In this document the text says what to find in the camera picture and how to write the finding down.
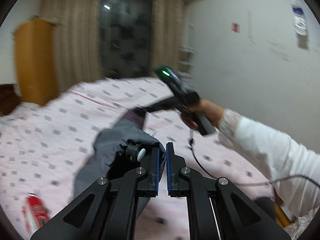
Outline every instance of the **metal screw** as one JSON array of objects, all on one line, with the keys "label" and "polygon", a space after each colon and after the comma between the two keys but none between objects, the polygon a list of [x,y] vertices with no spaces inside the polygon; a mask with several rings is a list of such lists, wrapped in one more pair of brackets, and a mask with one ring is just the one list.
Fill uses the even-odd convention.
[{"label": "metal screw", "polygon": [[101,178],[97,179],[97,183],[99,185],[105,185],[107,182],[108,182],[108,179],[105,177],[101,177]]},{"label": "metal screw", "polygon": [[189,174],[191,172],[191,169],[189,167],[183,167],[181,168],[181,172],[184,174]]},{"label": "metal screw", "polygon": [[138,174],[143,174],[143,173],[145,173],[145,172],[146,172],[146,169],[143,168],[143,167],[138,167],[138,168],[136,168],[136,173],[138,173]]},{"label": "metal screw", "polygon": [[219,179],[219,183],[220,183],[221,185],[227,185],[228,182],[229,182],[229,181],[228,181],[226,178],[220,178],[220,179]]}]

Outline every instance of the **human hand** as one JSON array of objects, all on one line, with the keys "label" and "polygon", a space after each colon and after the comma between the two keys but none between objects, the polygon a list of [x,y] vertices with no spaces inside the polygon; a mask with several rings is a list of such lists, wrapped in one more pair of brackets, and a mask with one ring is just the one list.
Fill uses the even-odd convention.
[{"label": "human hand", "polygon": [[[188,110],[192,113],[201,111],[203,112],[211,124],[218,128],[219,122],[223,117],[225,109],[218,106],[208,100],[201,99],[198,104],[188,107]],[[191,129],[198,130],[198,125],[191,117],[187,114],[181,114],[182,121]]]}]

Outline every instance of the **person's arm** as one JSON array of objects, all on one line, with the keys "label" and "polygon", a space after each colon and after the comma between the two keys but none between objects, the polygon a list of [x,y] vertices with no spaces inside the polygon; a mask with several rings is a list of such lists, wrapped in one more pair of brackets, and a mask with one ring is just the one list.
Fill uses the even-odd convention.
[{"label": "person's arm", "polygon": [[[192,111],[203,111],[218,130],[234,144],[234,150],[270,181],[303,174],[320,182],[320,155],[296,143],[289,135],[203,100]],[[196,124],[182,118],[191,128]],[[274,184],[277,194],[296,216],[320,205],[320,190],[312,182],[289,179]]]}]

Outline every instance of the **green led indicator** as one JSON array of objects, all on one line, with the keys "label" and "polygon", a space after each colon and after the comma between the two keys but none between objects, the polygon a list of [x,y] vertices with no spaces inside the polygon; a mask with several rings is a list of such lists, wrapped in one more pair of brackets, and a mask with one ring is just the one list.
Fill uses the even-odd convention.
[{"label": "green led indicator", "polygon": [[169,73],[167,73],[166,71],[162,71],[164,74],[166,74],[167,76],[170,76]]}]

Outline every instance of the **red sticker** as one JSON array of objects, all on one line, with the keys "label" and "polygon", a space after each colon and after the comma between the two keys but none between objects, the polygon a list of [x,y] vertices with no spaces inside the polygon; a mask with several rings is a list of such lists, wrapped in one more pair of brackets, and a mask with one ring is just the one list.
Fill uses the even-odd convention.
[{"label": "red sticker", "polygon": [[238,23],[232,23],[232,31],[235,33],[240,33],[240,25]]}]

